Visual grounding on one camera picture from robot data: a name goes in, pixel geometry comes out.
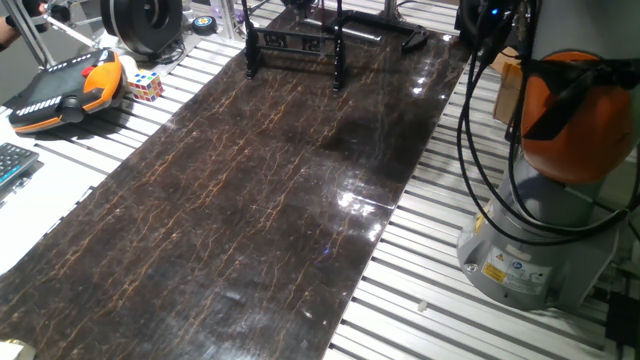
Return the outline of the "operator hand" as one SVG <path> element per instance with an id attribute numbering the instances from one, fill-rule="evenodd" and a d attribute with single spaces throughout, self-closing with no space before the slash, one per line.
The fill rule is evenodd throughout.
<path id="1" fill-rule="evenodd" d="M 42 16 L 46 13 L 46 5 L 47 2 L 43 0 L 23 0 L 22 4 L 27 11 L 29 17 L 33 20 L 39 16 Z M 45 20 L 42 20 L 40 23 L 37 23 L 33 20 L 36 30 L 39 33 L 43 33 L 47 31 L 47 25 Z"/>

